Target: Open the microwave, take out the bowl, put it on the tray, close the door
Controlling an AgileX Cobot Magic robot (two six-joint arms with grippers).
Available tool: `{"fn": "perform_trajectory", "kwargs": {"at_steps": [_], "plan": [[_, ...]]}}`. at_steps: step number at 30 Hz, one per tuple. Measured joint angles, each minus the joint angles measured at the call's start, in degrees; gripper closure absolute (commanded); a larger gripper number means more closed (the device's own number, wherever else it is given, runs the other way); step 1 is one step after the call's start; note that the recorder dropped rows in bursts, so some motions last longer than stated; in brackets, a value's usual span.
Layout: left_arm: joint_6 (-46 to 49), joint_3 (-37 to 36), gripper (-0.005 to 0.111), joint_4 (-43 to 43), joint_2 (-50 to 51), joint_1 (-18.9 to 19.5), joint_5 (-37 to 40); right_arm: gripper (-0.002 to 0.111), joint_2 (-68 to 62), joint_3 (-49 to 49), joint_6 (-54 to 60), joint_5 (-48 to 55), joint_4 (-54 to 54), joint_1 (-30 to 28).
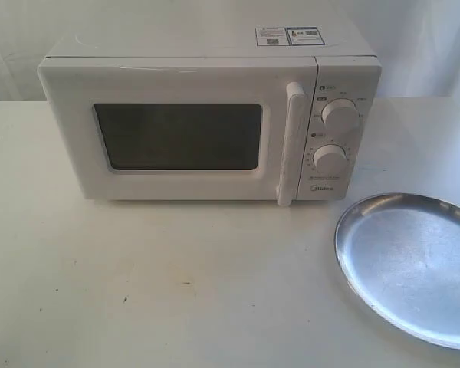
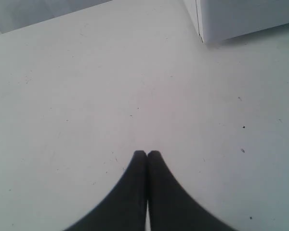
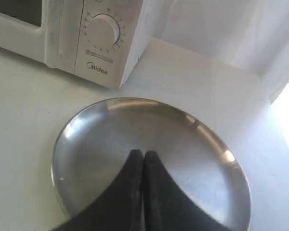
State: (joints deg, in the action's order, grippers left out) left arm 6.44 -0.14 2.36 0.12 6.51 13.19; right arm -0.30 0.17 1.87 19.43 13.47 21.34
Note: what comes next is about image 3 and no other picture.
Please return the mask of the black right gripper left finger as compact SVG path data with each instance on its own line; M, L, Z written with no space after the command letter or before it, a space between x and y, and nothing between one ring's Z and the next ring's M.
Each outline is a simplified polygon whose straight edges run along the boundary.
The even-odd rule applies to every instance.
M140 231L144 156L131 150L123 168L88 207L55 231Z

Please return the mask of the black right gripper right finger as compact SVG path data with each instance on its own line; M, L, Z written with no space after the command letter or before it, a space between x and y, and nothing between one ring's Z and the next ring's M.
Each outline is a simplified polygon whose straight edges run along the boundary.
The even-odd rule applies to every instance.
M143 165L144 223L147 231L224 231L175 183L155 151Z

